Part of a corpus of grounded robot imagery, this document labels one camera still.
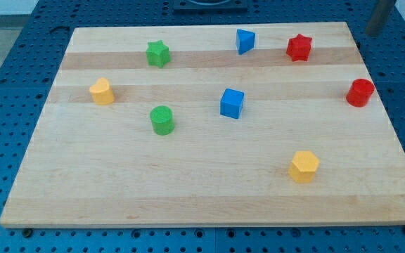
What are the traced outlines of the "grey robot arm rod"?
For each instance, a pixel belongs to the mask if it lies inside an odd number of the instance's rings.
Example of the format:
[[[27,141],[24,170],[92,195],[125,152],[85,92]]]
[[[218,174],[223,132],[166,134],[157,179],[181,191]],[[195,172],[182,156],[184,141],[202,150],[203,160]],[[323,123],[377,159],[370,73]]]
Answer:
[[[377,0],[365,28],[365,35],[378,37],[382,32],[397,0]]]

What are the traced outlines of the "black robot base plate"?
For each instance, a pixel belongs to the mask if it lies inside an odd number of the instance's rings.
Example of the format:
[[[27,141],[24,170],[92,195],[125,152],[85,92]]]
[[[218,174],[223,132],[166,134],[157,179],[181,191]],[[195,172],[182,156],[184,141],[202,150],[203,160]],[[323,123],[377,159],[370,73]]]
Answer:
[[[248,0],[175,0],[175,13],[247,11]]]

